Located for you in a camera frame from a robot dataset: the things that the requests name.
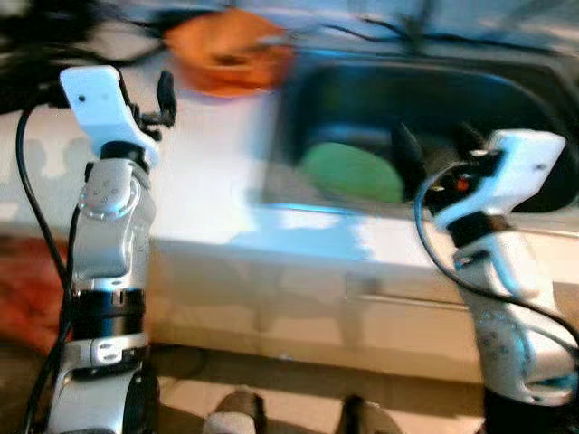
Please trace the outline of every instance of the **green sponge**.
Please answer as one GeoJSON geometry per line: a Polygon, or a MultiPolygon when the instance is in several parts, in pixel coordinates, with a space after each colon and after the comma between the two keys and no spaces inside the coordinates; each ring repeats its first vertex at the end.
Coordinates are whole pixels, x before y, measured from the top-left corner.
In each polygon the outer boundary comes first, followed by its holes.
{"type": "Polygon", "coordinates": [[[359,199],[401,203],[404,182],[386,160],[341,143],[320,143],[303,156],[299,169],[320,190],[359,199]]]}

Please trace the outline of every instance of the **stainless steel sink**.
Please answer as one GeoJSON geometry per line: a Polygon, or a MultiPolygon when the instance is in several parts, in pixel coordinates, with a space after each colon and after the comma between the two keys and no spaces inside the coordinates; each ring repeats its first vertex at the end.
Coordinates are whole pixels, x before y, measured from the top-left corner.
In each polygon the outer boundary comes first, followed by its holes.
{"type": "Polygon", "coordinates": [[[579,192],[578,114],[574,87],[545,65],[305,50],[281,91],[261,198],[291,208],[407,218],[416,185],[460,157],[472,139],[465,134],[532,128],[566,137],[567,147],[543,189],[516,211],[567,215],[579,192]],[[326,141],[393,162],[408,203],[361,202],[316,189],[297,166],[310,146],[326,141]]]}

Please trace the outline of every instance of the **tiled floor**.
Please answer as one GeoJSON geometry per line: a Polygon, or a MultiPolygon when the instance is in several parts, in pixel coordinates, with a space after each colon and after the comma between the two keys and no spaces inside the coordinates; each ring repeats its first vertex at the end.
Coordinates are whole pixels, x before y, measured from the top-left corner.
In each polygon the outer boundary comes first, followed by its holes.
{"type": "MultiPolygon", "coordinates": [[[[0,434],[15,432],[41,359],[0,343],[0,434]]],[[[356,393],[380,404],[384,434],[474,434],[481,390],[472,385],[393,377],[257,356],[156,347],[162,434],[201,432],[228,392],[247,385],[265,400],[270,434],[334,433],[342,400],[356,393]]]]}

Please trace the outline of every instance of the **sink basin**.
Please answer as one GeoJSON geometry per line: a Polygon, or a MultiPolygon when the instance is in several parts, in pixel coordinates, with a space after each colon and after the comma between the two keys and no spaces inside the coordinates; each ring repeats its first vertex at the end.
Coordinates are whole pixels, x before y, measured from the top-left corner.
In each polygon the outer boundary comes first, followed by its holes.
{"type": "Polygon", "coordinates": [[[304,51],[281,91],[262,200],[408,216],[408,204],[320,192],[298,169],[300,159],[320,142],[361,147],[394,164],[409,203],[428,173],[463,155],[465,134],[531,128],[560,134],[567,146],[542,190],[516,211],[552,212],[568,207],[579,192],[577,114],[573,87],[547,66],[304,51]]]}

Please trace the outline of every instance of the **white countertop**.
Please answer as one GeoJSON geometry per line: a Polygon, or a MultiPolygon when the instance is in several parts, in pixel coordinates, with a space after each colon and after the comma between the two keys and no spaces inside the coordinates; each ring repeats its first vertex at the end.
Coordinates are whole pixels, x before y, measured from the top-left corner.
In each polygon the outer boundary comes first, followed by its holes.
{"type": "MultiPolygon", "coordinates": [[[[173,69],[168,54],[123,70],[128,94],[142,111],[157,108],[162,68],[173,69]]],[[[433,269],[409,221],[374,216],[274,210],[257,204],[267,164],[278,95],[218,100],[183,89],[177,80],[176,127],[164,131],[161,163],[151,171],[157,217],[154,240],[195,246],[248,248],[306,257],[375,261],[433,269]]],[[[19,113],[0,117],[0,230],[39,234],[14,160],[19,113]]],[[[33,187],[49,223],[64,234],[87,161],[88,140],[69,110],[34,111],[26,130],[26,158],[33,187]]],[[[435,235],[441,252],[449,240],[435,235]]],[[[529,234],[539,259],[555,281],[579,283],[579,239],[529,234]]]]}

